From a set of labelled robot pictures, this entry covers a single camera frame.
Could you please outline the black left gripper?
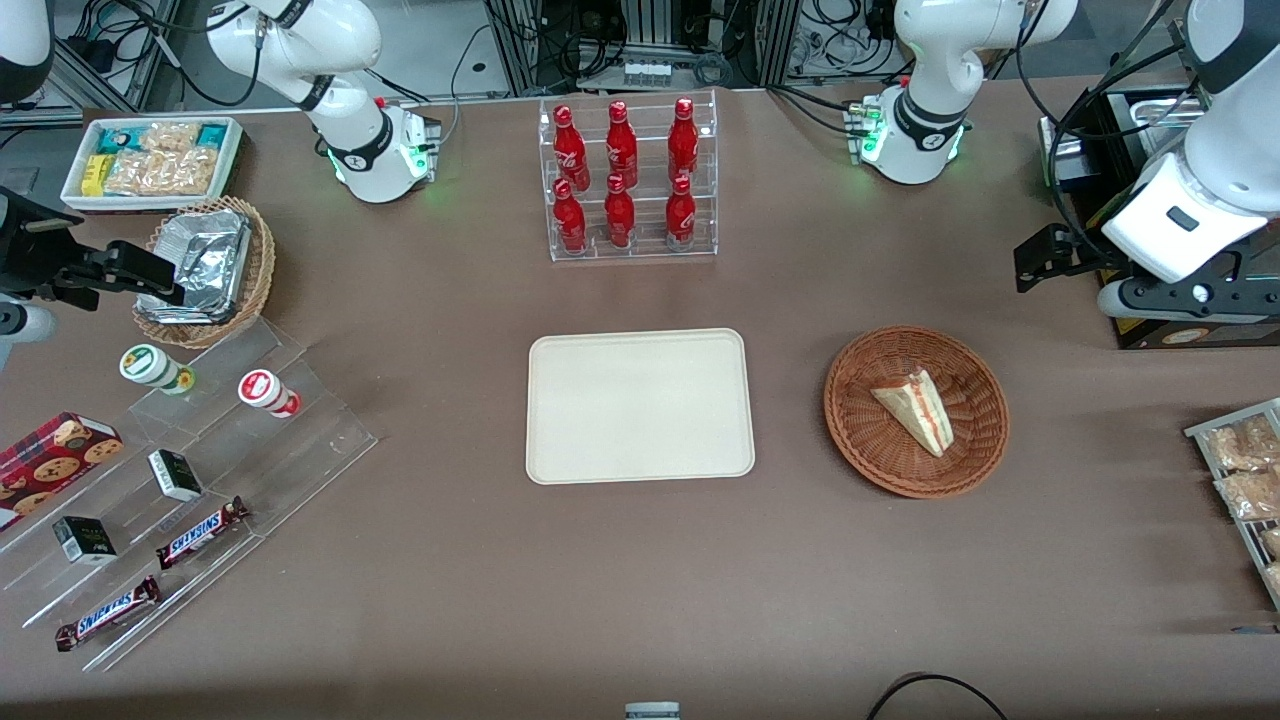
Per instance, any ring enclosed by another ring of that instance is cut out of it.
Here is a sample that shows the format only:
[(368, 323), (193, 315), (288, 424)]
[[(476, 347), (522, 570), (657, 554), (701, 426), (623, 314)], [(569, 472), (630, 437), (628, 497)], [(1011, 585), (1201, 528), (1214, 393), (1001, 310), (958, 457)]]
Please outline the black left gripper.
[[(1074, 234), (1065, 224), (1047, 224), (1014, 249), (1016, 292), (1038, 283), (1080, 273)], [(1161, 281), (1135, 263), (1107, 263), (1092, 258), (1085, 273), (1100, 272), (1117, 282), (1123, 299), (1276, 299), (1276, 240), (1238, 241), (1215, 254), (1180, 281)]]

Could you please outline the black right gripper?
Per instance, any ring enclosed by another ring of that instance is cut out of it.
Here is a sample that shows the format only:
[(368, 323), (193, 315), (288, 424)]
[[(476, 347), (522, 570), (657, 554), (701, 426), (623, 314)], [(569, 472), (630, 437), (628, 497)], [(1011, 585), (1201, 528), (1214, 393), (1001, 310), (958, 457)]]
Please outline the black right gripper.
[(137, 293), (186, 304), (177, 266), (125, 241), (96, 250), (78, 245), (70, 229), (81, 217), (55, 211), (1, 188), (1, 291), (13, 299), (59, 300), (99, 306), (101, 292)]

